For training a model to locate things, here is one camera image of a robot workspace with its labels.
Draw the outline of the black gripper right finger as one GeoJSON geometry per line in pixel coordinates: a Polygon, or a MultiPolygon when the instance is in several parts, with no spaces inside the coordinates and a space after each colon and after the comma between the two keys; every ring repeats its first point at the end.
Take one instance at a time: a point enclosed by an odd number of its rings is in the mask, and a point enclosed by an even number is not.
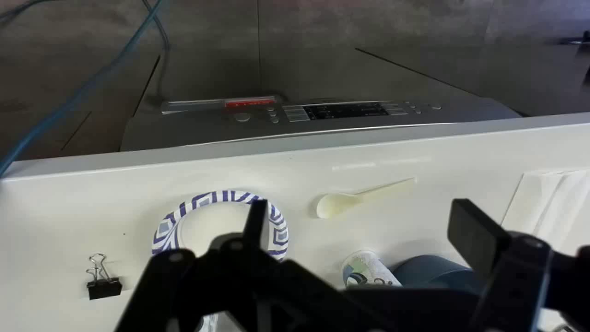
{"type": "Polygon", "coordinates": [[[590,332],[590,247],[575,254],[546,239],[505,230],[470,199],[454,199],[446,236],[480,274],[470,328],[476,332],[535,332],[544,310],[555,310],[574,330],[590,332]]]}

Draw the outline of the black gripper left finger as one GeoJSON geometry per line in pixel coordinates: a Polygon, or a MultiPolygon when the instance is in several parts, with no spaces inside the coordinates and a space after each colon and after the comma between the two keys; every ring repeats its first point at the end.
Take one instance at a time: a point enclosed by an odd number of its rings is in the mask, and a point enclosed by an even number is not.
{"type": "Polygon", "coordinates": [[[203,256],[155,254],[116,332],[197,332],[227,313],[244,332],[393,332],[382,313],[345,295],[293,260],[262,249],[267,201],[255,201],[242,232],[218,236],[203,256]]]}

